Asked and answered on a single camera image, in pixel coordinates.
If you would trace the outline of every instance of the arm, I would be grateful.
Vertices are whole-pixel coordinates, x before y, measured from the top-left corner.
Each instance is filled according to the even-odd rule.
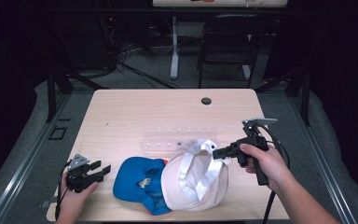
[[[67,189],[66,175],[67,173],[63,174],[62,177],[61,186],[63,190]],[[97,187],[98,182],[95,182],[80,193],[76,193],[70,190],[66,191],[66,193],[62,197],[61,211],[56,223],[75,223],[77,217],[83,211],[87,198],[91,195],[92,192],[94,192]]]
[[[268,177],[268,187],[280,198],[284,209],[294,223],[338,223],[295,179],[286,167],[280,153],[268,146],[268,151],[250,145],[241,145],[241,150],[257,158],[261,170]],[[254,173],[252,160],[246,172]]]

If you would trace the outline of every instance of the dark background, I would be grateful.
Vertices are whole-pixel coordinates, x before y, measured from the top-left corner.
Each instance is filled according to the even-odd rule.
[[[47,2],[74,7],[62,1]],[[91,1],[77,3],[96,7]],[[150,1],[133,1],[131,6],[125,1],[112,3],[116,7],[150,7]],[[21,10],[48,4],[0,0],[0,167],[34,108],[34,87],[46,80],[53,64],[75,69],[114,67],[112,50],[106,45],[98,18],[61,15],[53,17],[50,23],[39,17],[30,20]],[[341,159],[358,183],[358,1],[291,0],[287,10],[324,12],[328,16],[317,20],[282,20],[265,78],[283,76],[299,67],[310,52],[315,52],[314,44],[321,44],[310,63],[311,90],[320,97],[337,133]],[[124,34],[117,40],[127,38],[147,48],[149,36],[145,27],[158,22],[158,18],[145,16],[117,17]],[[80,38],[76,35],[79,29],[87,29],[89,36]]]

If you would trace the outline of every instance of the table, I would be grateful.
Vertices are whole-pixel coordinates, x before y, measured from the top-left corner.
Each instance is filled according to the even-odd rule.
[[[212,100],[204,105],[201,99]],[[113,185],[121,163],[128,157],[168,159],[172,149],[148,150],[144,142],[153,137],[178,139],[167,130],[182,130],[180,137],[191,139],[203,134],[220,147],[243,138],[243,119],[263,118],[253,90],[99,90],[89,104],[75,144],[72,159],[79,153],[90,162],[111,164],[106,175],[87,201],[79,220],[83,221],[197,221],[262,219],[270,190],[257,185],[255,175],[247,174],[234,159],[228,166],[227,195],[216,207],[201,212],[172,211],[161,216],[149,215],[140,203],[118,200]],[[54,221],[55,203],[47,218]],[[278,198],[274,200],[270,219],[288,219]]]
[[[288,0],[214,0],[213,2],[190,0],[153,0],[153,7],[286,7]],[[171,79],[178,78],[179,50],[177,20],[172,18],[172,64]]]

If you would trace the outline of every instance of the white strap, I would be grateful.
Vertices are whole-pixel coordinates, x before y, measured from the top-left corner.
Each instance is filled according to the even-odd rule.
[[[199,139],[196,144],[192,145],[188,151],[185,153],[185,156],[182,159],[182,162],[179,167],[179,185],[182,192],[187,198],[193,200],[195,203],[201,201],[206,190],[212,185],[215,179],[219,176],[220,170],[222,169],[223,162],[222,160],[213,159],[213,151],[217,149],[217,145],[209,139]],[[188,168],[191,165],[191,162],[194,159],[194,156],[199,154],[202,150],[208,151],[211,155],[211,161],[209,163],[208,170],[205,175],[197,183],[197,186],[192,189],[187,185],[186,174]]]

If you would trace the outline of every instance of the hand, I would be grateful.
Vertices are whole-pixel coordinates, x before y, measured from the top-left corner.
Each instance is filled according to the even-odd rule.
[[[83,211],[86,200],[98,187],[98,182],[94,182],[80,193],[76,193],[70,190],[66,191],[68,188],[66,186],[66,176],[67,173],[62,175],[61,189],[63,197],[61,202],[60,215],[58,216],[56,223],[75,223],[77,217]]]
[[[282,181],[286,181],[288,178],[294,178],[287,168],[281,154],[274,147],[268,146],[268,151],[263,151],[251,145],[241,144],[240,149],[242,152],[258,159],[261,170],[268,177],[268,187],[273,191],[279,189]],[[252,158],[248,160],[248,166],[245,168],[246,172],[250,174],[255,173],[255,166]]]

